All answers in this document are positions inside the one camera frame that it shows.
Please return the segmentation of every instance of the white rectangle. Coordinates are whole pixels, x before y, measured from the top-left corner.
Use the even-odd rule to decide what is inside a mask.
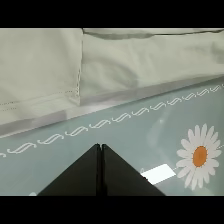
[[[163,164],[161,166],[157,166],[151,170],[143,172],[141,173],[141,175],[145,177],[151,184],[157,184],[163,180],[175,176],[176,173],[174,173],[167,164]]]

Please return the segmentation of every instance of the black triangular object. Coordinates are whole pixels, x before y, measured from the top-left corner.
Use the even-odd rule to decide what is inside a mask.
[[[102,153],[107,196],[165,196],[107,145]]]
[[[94,145],[38,196],[95,196],[99,181],[96,178],[99,166],[97,157],[100,153],[100,145]]]

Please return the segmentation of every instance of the table surface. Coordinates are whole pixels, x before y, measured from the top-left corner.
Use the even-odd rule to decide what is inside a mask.
[[[183,139],[200,147],[196,132],[202,135],[205,127],[214,127],[214,132],[211,129],[205,136],[220,140],[213,143],[222,150],[223,97],[224,78],[219,78],[2,138],[0,195],[38,194],[96,143],[110,146],[139,172],[167,164],[176,175],[155,185],[166,195],[224,195],[223,153],[210,159],[212,175],[203,172],[201,166],[198,181],[188,176],[190,168],[180,173],[183,168],[177,167],[183,159],[180,156],[186,156],[183,151],[177,154],[184,149]],[[189,140],[189,133],[195,139]],[[190,184],[185,187],[189,178]]]

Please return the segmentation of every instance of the light blue surface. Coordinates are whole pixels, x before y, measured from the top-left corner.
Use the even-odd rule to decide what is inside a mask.
[[[181,159],[177,155],[177,150],[182,148],[181,139],[187,139],[188,130],[194,130],[196,125],[200,128],[205,123],[208,128],[214,126],[223,145],[223,83],[224,78],[219,78],[0,139],[0,153],[6,155],[5,158],[0,157],[0,195],[39,193],[95,143],[109,145],[139,172],[142,168],[146,171],[164,163],[175,169]],[[204,89],[208,92],[198,95]],[[189,100],[182,98],[191,93],[196,97]],[[181,100],[170,105],[175,98]],[[150,106],[157,109],[161,102],[166,106],[158,110],[150,109]],[[141,108],[147,108],[149,112],[146,110],[139,116],[132,114]],[[121,117],[120,122],[112,120],[122,114],[124,119]],[[101,124],[100,128],[89,126],[93,127],[102,120],[105,124]],[[88,131],[83,130],[73,137],[65,135],[66,131],[71,133],[81,126],[88,128]],[[43,142],[55,134],[62,135],[64,139],[59,136],[51,144],[37,143],[37,140]],[[33,143],[37,147],[30,146],[21,152],[23,147],[18,154],[7,153],[7,149],[15,152],[25,143]],[[216,175],[210,176],[210,183],[204,183],[202,189],[196,187],[192,191],[191,188],[184,188],[185,178],[179,179],[177,176],[156,186],[166,195],[224,195],[223,153],[216,159],[219,161],[219,167],[215,168]]]

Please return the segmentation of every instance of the white daisy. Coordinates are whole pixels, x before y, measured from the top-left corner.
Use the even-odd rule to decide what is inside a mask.
[[[188,130],[189,141],[182,139],[181,144],[184,149],[177,151],[177,155],[182,157],[176,165],[183,167],[177,177],[187,176],[185,187],[192,181],[192,190],[196,185],[203,187],[203,181],[209,183],[209,174],[215,175],[214,167],[218,167],[219,163],[214,158],[221,154],[221,150],[217,150],[220,146],[218,132],[213,134],[214,127],[207,132],[207,125],[204,124],[201,131],[198,125],[195,126],[195,132]]]

